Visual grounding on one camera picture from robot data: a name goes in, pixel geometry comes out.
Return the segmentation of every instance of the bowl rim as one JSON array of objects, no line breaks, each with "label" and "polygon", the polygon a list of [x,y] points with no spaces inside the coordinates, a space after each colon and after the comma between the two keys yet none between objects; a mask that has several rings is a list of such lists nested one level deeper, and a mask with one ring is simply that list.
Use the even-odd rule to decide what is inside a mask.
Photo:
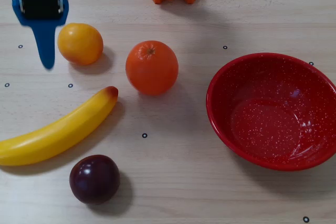
[{"label": "bowl rim", "polygon": [[211,109],[211,107],[212,107],[212,95],[213,95],[213,90],[214,90],[215,83],[217,82],[219,77],[225,71],[227,71],[230,67],[232,67],[234,64],[236,64],[238,62],[241,62],[243,60],[255,59],[255,58],[260,58],[260,57],[268,57],[268,58],[289,60],[289,61],[297,63],[297,64],[299,64],[299,65],[301,65],[305,68],[308,68],[314,74],[316,74],[320,78],[322,78],[334,90],[334,94],[336,95],[336,87],[331,82],[331,80],[326,75],[324,75],[320,70],[313,67],[311,64],[306,63],[305,61],[294,58],[292,56],[277,54],[277,53],[274,53],[274,52],[259,52],[259,53],[255,53],[255,54],[241,56],[241,57],[238,57],[238,58],[228,62],[226,65],[222,66],[217,71],[217,73],[214,75],[214,77],[212,78],[212,80],[209,84],[209,87],[208,87],[208,90],[207,90],[207,93],[206,93],[206,111],[207,111],[208,118],[210,120],[210,123],[211,123],[214,131],[216,132],[218,137],[223,141],[223,143],[227,147],[229,147],[233,152],[235,152],[238,156],[250,161],[251,163],[254,163],[256,165],[259,165],[259,166],[262,166],[262,167],[265,167],[265,168],[269,168],[269,169],[273,169],[273,170],[295,171],[295,170],[304,170],[304,169],[312,168],[312,167],[315,167],[315,166],[318,166],[318,165],[324,163],[325,161],[327,161],[329,158],[331,158],[336,153],[336,145],[333,147],[333,149],[327,155],[323,155],[319,159],[317,159],[317,160],[315,160],[311,163],[308,163],[308,164],[303,164],[303,165],[299,165],[299,166],[288,165],[288,164],[272,164],[272,163],[269,163],[269,162],[266,162],[266,161],[259,160],[255,157],[253,157],[252,155],[242,151],[240,148],[236,147],[225,136],[224,132],[219,128],[219,125],[217,124],[217,122],[215,120],[214,113]]}]

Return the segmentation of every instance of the speckled red bowl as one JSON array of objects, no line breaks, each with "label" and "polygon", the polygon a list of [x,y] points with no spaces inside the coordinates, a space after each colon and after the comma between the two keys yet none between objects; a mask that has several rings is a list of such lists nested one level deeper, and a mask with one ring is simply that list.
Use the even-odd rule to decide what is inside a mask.
[{"label": "speckled red bowl", "polygon": [[206,108],[219,138],[239,156],[266,168],[302,170],[336,152],[335,90],[306,62],[259,53],[218,71]]}]

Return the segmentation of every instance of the plastic banana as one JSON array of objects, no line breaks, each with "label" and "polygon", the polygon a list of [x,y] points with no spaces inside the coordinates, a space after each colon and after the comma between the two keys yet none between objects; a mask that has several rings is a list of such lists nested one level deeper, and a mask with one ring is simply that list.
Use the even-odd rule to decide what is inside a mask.
[{"label": "plastic banana", "polygon": [[104,88],[58,121],[34,132],[1,141],[0,165],[33,164],[67,150],[98,127],[117,99],[117,88]]}]

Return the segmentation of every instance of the table surface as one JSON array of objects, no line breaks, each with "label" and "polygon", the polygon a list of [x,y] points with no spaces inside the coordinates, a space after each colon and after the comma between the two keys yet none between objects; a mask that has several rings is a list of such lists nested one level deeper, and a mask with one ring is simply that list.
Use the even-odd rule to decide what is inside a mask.
[{"label": "table surface", "polygon": [[[0,0],[0,139],[53,122],[106,86],[118,87],[119,102],[70,150],[36,165],[1,167],[0,223],[336,222],[335,158],[293,173],[250,164],[220,141],[205,109],[216,71],[253,52],[312,61],[336,82],[336,0],[69,1],[67,22],[95,26],[104,56],[75,67],[57,51],[48,72],[32,31],[19,25],[11,0]],[[180,64],[177,83],[158,98],[139,95],[124,70],[130,49],[150,39],[169,45]],[[89,208],[73,196],[68,177],[91,154],[117,163],[121,186],[110,202]]]}]

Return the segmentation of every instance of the banana tip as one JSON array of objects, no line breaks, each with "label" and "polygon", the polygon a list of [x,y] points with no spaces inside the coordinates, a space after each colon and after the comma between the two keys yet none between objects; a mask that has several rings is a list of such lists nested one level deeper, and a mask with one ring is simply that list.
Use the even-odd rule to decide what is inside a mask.
[{"label": "banana tip", "polygon": [[118,97],[118,89],[114,86],[108,86],[105,88],[105,90],[107,91],[107,93],[109,95],[111,95],[112,97]]}]

